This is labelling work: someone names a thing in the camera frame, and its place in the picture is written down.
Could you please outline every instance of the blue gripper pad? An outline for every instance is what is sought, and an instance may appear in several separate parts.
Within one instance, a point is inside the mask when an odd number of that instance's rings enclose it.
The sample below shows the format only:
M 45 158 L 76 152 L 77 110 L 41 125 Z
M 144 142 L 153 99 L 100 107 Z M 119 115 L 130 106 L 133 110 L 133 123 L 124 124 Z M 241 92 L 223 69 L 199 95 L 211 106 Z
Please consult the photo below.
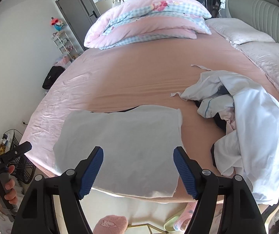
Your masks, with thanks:
M 196 189 L 195 177 L 192 174 L 191 170 L 189 169 L 183 156 L 179 152 L 178 148 L 174 149 L 173 160 L 174 160 L 174 164 L 179 172 L 179 175 L 181 176 L 181 179 L 183 181 L 183 184 L 185 186 L 187 193 L 189 195 L 193 196 L 193 198 L 196 198 L 198 195 L 198 191 Z
M 96 179 L 96 176 L 103 163 L 103 159 L 104 159 L 104 151 L 102 148 L 99 148 L 81 179 L 81 188 L 78 193 L 80 200 L 83 199 L 85 195 L 90 193 L 93 183 Z

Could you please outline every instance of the black bag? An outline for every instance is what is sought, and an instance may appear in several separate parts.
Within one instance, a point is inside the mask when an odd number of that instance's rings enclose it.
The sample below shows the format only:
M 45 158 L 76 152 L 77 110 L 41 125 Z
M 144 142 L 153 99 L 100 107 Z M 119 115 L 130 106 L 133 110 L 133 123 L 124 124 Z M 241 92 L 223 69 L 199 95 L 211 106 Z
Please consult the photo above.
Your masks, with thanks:
M 65 69 L 62 66 L 53 66 L 49 73 L 47 74 L 47 77 L 44 80 L 42 88 L 45 90 L 49 90 L 52 85 L 55 83 L 57 78 L 65 71 Z

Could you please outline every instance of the silver bolt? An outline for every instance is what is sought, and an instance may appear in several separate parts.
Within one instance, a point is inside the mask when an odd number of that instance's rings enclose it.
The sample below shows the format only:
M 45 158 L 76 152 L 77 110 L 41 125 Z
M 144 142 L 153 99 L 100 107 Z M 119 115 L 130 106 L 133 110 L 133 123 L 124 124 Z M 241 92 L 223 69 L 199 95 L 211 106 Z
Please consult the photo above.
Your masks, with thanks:
M 36 175 L 36 177 L 34 178 L 36 181 L 40 181 L 42 179 L 42 175 Z
M 240 176 L 240 175 L 235 175 L 235 179 L 237 181 L 242 181 L 243 180 L 242 176 Z
M 202 174 L 206 175 L 206 176 L 209 176 L 211 174 L 211 171 L 209 171 L 207 169 L 204 169 L 204 170 L 202 170 Z
M 67 174 L 68 176 L 71 176 L 71 175 L 73 175 L 74 173 L 75 173 L 75 170 L 73 170 L 73 169 L 69 169 L 69 170 L 66 171 L 66 174 Z

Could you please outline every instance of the pink bed sheet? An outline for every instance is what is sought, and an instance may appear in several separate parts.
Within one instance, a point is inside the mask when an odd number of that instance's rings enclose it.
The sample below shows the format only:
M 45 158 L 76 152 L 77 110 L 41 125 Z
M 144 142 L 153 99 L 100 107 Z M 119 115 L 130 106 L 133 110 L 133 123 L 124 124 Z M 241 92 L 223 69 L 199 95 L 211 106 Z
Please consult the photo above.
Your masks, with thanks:
M 212 164 L 210 149 L 223 132 L 213 119 L 198 115 L 192 101 L 170 97 L 170 93 L 183 92 L 196 83 L 204 72 L 191 64 L 248 76 L 278 101 L 279 93 L 260 69 L 213 29 L 212 35 L 197 37 L 85 51 L 58 78 L 31 116 L 21 140 L 32 144 L 32 150 L 26 153 L 28 158 L 48 176 L 54 176 L 53 146 L 72 111 L 114 112 L 139 105 L 163 105 L 182 111 L 182 141 L 188 156 L 219 175 Z M 150 200 L 193 201 L 180 179 L 173 197 Z

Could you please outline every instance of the human hand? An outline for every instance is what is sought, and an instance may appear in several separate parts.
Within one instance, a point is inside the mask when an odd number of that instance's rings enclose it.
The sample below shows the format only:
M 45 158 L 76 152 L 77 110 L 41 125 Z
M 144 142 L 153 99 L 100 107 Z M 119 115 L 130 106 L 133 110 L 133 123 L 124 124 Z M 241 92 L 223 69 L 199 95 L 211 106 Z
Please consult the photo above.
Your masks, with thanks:
M 11 174 L 14 171 L 14 169 L 15 169 L 14 165 L 9 166 L 8 167 L 9 174 Z M 6 194 L 4 196 L 4 198 L 6 200 L 8 200 L 10 204 L 16 205 L 17 202 L 18 202 L 18 198 L 17 198 L 17 192 L 14 189 L 14 186 L 15 186 L 15 181 L 13 179 L 10 179 L 10 181 L 5 184 L 5 188 L 7 190 L 10 190 L 10 192 L 8 194 Z

